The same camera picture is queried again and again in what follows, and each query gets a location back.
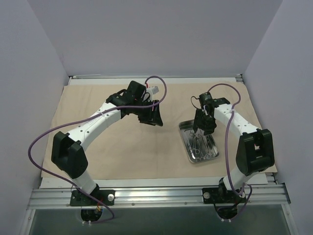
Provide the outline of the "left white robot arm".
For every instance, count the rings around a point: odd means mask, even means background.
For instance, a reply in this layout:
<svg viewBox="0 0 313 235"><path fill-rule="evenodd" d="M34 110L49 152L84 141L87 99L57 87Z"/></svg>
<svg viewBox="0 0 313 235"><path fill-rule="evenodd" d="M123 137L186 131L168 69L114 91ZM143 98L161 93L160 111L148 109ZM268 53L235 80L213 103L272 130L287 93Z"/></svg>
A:
<svg viewBox="0 0 313 235"><path fill-rule="evenodd" d="M81 200L87 205L98 201L99 187L88 173L85 151L102 132L126 115L136 115L143 124L162 126L159 100L153 98L158 91L157 86L131 81L126 89L110 95L87 121L67 133L54 135L51 160L83 190Z"/></svg>

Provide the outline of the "beige cloth surgical wrap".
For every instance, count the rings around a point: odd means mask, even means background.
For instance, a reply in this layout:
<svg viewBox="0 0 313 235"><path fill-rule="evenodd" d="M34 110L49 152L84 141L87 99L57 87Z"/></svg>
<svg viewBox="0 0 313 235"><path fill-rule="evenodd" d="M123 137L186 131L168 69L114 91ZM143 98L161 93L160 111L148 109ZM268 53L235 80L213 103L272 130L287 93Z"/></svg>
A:
<svg viewBox="0 0 313 235"><path fill-rule="evenodd" d="M260 126L244 84L232 87L212 83L168 84L160 86L156 99L161 99L163 126L142 124L137 116L128 115L111 125L88 147L88 172L95 180L160 179L189 177L223 177L226 175L225 150L229 164L235 165L238 140L228 136L224 147L225 126L218 122L213 138L219 150L218 158L192 164L179 132L179 124L195 116L195 97L210 91L214 98L224 97L235 104L236 111L248 122Z"/></svg>

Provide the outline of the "metal instrument tray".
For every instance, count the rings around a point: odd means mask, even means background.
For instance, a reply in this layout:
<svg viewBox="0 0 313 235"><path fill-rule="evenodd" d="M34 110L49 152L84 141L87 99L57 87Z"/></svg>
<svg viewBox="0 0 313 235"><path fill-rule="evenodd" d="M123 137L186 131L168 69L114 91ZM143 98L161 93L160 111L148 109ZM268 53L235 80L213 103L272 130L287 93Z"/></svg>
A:
<svg viewBox="0 0 313 235"><path fill-rule="evenodd" d="M179 132L189 161L200 164L212 161L219 156L219 150L212 135L204 135L204 131L193 130L193 120L183 121L179 124Z"/></svg>

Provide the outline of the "steel hemostat forceps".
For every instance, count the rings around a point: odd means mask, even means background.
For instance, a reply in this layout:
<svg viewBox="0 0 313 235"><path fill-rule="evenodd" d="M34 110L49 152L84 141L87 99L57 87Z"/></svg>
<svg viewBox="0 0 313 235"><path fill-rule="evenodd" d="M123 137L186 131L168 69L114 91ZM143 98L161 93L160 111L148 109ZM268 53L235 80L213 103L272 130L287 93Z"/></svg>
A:
<svg viewBox="0 0 313 235"><path fill-rule="evenodd" d="M203 161L204 157L201 151L201 142L202 138L201 136L199 138L193 138L193 152L195 159L199 159L199 161Z"/></svg>

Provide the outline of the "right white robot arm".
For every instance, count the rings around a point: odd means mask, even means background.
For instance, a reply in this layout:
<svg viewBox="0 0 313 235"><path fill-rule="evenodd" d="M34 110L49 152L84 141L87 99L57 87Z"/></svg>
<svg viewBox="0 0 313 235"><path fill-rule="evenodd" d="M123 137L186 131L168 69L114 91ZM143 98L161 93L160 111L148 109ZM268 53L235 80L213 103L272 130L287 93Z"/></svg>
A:
<svg viewBox="0 0 313 235"><path fill-rule="evenodd" d="M209 92L199 95L200 108L196 109L193 130L203 134L213 134L216 122L224 124L224 147L228 148L228 135L232 133L238 139L236 165L228 165L228 150L225 150L226 176L219 182L218 198L230 201L235 195L241 196L245 184L254 175L265 171L275 163L272 133L260 129L241 116L226 98L213 99Z"/></svg>

